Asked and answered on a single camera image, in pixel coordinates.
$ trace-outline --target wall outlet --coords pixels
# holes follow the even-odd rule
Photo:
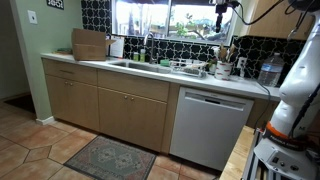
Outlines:
[[[248,58],[245,58],[245,57],[239,57],[237,68],[241,68],[241,66],[246,66],[247,59]]]
[[[36,12],[28,10],[28,16],[31,24],[38,24]]]

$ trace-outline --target window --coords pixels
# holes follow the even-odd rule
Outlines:
[[[113,0],[112,33],[205,43],[231,39],[233,10],[223,14],[221,31],[215,32],[217,14],[208,0]]]

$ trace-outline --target rug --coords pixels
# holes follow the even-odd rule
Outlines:
[[[21,96],[4,102],[12,106],[24,109],[26,111],[36,113],[31,95]]]
[[[147,179],[156,155],[97,136],[64,165],[95,179]]]

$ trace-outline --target stainless steel dishwasher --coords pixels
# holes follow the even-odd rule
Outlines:
[[[222,171],[252,100],[181,87],[170,154]]]

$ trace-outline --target drawer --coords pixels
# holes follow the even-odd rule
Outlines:
[[[97,70],[86,66],[43,59],[45,74],[97,85]]]
[[[167,102],[169,83],[129,74],[98,70],[98,86]]]

